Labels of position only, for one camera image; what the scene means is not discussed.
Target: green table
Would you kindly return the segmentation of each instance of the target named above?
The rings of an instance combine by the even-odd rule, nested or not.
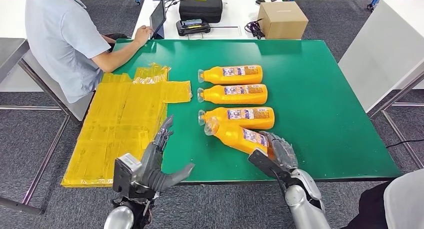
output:
[[[118,43],[115,50],[126,43]],[[173,130],[163,156],[166,173],[196,164],[187,182],[272,180],[248,162],[248,155],[207,136],[198,111],[219,106],[199,103],[198,69],[259,64],[268,87],[265,106],[275,111],[269,130],[293,145],[299,167],[316,180],[350,181],[401,175],[323,41],[155,40],[149,41],[116,74],[134,76],[155,62],[172,67],[170,81],[191,81],[193,98],[168,105]]]

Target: black carrying case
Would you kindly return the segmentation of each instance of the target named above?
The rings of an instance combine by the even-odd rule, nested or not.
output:
[[[208,23],[219,23],[223,14],[223,0],[182,0],[179,17],[182,21],[203,19]]]

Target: gray carpet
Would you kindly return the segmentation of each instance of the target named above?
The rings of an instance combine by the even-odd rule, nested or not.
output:
[[[123,32],[131,35],[141,6],[135,0],[83,0],[101,33]],[[305,39],[325,40],[338,61],[358,33],[370,12],[371,0],[296,0],[309,19]],[[408,101],[424,101],[422,91],[407,95]],[[41,92],[0,93],[3,105],[51,105]],[[392,108],[390,115],[408,139],[424,138],[424,110]],[[0,110],[0,195],[21,200],[56,130],[61,112],[22,112]],[[398,141],[378,116],[373,124],[384,143]],[[111,188],[64,188],[60,181],[72,155],[80,128],[70,123],[60,140],[31,205],[46,213],[33,216],[0,207],[2,229],[101,229],[110,212]],[[424,144],[413,147],[420,150]],[[403,172],[417,167],[402,145],[390,153]],[[341,228],[358,213],[361,193],[380,182],[319,183],[327,217],[332,228]],[[275,183],[247,185],[175,186],[161,194],[153,211],[149,229],[246,228],[293,229],[290,212]]]

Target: bottle cap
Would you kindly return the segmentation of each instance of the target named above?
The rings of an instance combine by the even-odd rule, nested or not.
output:
[[[197,118],[198,118],[198,122],[199,122],[200,126],[203,126],[206,123],[205,114],[206,114],[206,112],[204,110],[199,110]]]
[[[204,133],[208,136],[215,135],[220,128],[220,122],[216,117],[212,117],[206,121],[204,125]]]
[[[204,70],[199,70],[197,72],[197,80],[199,81],[199,83],[202,83],[205,81],[205,71]]]
[[[204,94],[205,90],[202,88],[197,89],[197,101],[199,103],[202,103],[205,101],[205,94]]]

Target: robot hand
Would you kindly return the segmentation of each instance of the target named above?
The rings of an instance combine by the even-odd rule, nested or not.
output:
[[[283,138],[260,131],[269,142],[268,154],[256,149],[248,160],[281,186],[297,229],[330,229],[315,181],[298,168],[293,147]]]
[[[154,199],[162,192],[189,177],[193,163],[172,174],[161,170],[164,149],[173,131],[173,116],[166,118],[154,140],[144,150],[141,161],[130,153],[115,160],[112,188],[120,197],[107,216],[104,229],[142,229],[152,220]]]

